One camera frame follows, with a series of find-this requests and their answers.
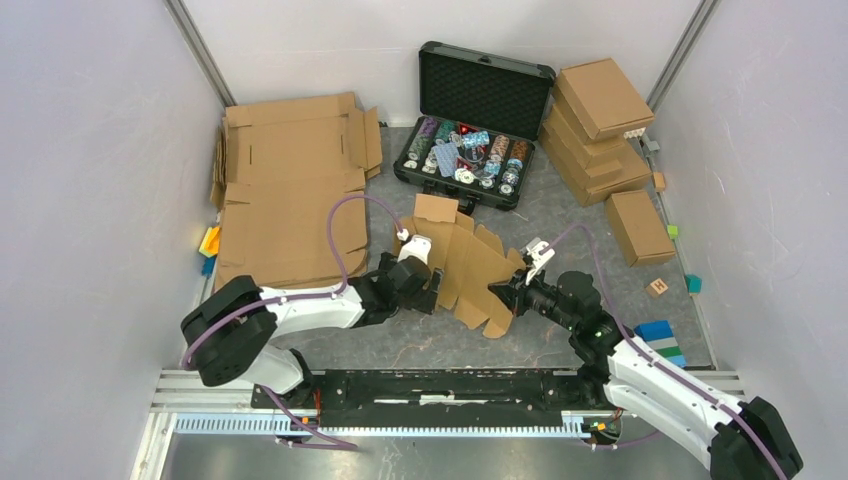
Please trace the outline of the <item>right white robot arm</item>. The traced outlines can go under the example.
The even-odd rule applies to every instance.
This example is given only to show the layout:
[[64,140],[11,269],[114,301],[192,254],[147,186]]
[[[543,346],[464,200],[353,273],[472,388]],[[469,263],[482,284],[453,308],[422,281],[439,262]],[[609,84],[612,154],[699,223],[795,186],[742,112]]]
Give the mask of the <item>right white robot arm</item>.
[[570,333],[584,364],[577,382],[591,408],[630,411],[674,440],[713,479],[792,479],[804,462],[774,405],[744,401],[674,365],[602,305],[591,275],[567,271],[555,284],[519,270],[488,287],[516,316],[534,311]]

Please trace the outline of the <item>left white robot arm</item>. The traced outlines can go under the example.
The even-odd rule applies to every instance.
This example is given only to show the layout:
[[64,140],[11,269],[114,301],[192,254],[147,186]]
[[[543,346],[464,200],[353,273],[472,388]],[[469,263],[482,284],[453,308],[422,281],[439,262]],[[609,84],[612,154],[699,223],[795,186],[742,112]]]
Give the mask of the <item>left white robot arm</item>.
[[401,310],[435,310],[444,273],[415,257],[386,254],[379,267],[346,284],[284,290],[261,287],[240,275],[203,301],[181,322],[187,343],[182,365],[207,387],[236,379],[269,388],[290,407],[306,405],[314,381],[294,349],[275,338],[322,328],[379,325]]

